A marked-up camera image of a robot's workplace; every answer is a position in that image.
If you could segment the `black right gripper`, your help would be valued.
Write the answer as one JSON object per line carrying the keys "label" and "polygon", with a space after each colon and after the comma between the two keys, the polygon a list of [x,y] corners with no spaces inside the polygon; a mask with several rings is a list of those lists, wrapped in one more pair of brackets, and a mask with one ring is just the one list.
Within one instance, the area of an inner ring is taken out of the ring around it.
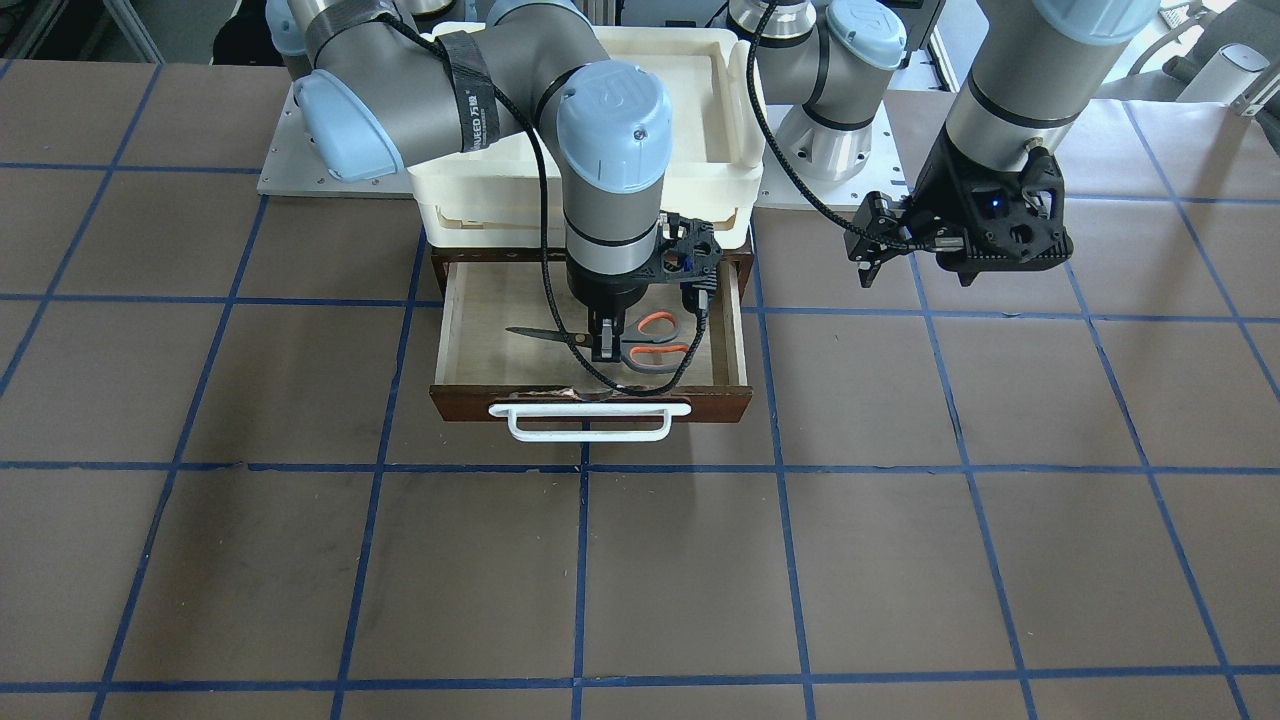
{"label": "black right gripper", "polygon": [[572,296],[588,309],[591,360],[621,363],[626,311],[643,299],[660,273],[649,265],[614,275],[591,272],[580,263],[566,266]]}

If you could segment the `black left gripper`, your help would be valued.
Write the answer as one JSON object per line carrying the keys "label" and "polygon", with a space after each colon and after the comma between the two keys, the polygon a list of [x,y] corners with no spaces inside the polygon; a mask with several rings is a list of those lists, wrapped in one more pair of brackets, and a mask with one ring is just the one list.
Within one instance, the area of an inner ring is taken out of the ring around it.
{"label": "black left gripper", "polygon": [[[934,142],[916,179],[915,191],[895,199],[869,192],[846,232],[846,252],[860,272],[860,287],[870,288],[882,265],[911,252],[933,252],[938,264],[956,269],[965,259],[966,236],[957,201],[957,186],[950,172],[956,159],[950,140]],[[972,287],[987,266],[966,264],[955,270],[961,287]]]}

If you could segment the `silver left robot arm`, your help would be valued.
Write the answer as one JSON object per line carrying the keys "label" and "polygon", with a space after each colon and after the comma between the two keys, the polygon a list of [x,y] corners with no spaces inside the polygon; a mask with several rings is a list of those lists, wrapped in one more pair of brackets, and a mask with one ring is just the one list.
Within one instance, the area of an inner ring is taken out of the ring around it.
{"label": "silver left robot arm", "polygon": [[1043,272],[1073,255],[1055,149],[1155,1],[984,1],[988,29],[913,192],[872,191],[851,220],[810,181],[845,181],[870,147],[872,122],[908,50],[899,15],[878,1],[731,1],[724,23],[748,41],[749,99],[790,106],[765,141],[783,173],[844,228],[863,287],[911,252],[969,286],[987,272]]}

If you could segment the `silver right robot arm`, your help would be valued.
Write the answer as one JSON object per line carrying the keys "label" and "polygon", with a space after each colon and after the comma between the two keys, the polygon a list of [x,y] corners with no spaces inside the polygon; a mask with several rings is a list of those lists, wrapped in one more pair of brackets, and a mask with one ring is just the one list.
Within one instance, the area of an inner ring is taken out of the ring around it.
{"label": "silver right robot arm", "polygon": [[434,38],[393,1],[270,1],[265,17],[337,181],[372,181],[518,132],[547,150],[591,354],[621,360],[675,149],[673,104],[657,76],[609,58],[568,1],[498,1],[484,29]]}

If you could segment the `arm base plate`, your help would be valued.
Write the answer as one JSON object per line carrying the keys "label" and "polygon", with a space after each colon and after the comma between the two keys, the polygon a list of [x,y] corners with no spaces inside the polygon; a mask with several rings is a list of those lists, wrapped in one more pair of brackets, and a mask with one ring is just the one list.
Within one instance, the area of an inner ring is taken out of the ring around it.
{"label": "arm base plate", "polygon": [[[859,173],[838,183],[803,177],[805,186],[823,204],[836,211],[856,211],[861,200],[870,191],[881,191],[890,196],[900,196],[908,191],[909,179],[902,172],[902,163],[884,106],[877,109],[870,127],[870,151],[867,154],[865,164]],[[769,149],[764,149],[763,160],[764,170],[755,206],[783,210],[809,209],[809,202],[795,188]]]}
{"label": "arm base plate", "polygon": [[294,92],[287,91],[276,128],[257,182],[257,191],[266,196],[288,197],[352,197],[412,199],[410,178],[404,172],[353,183],[333,178],[317,154]]}

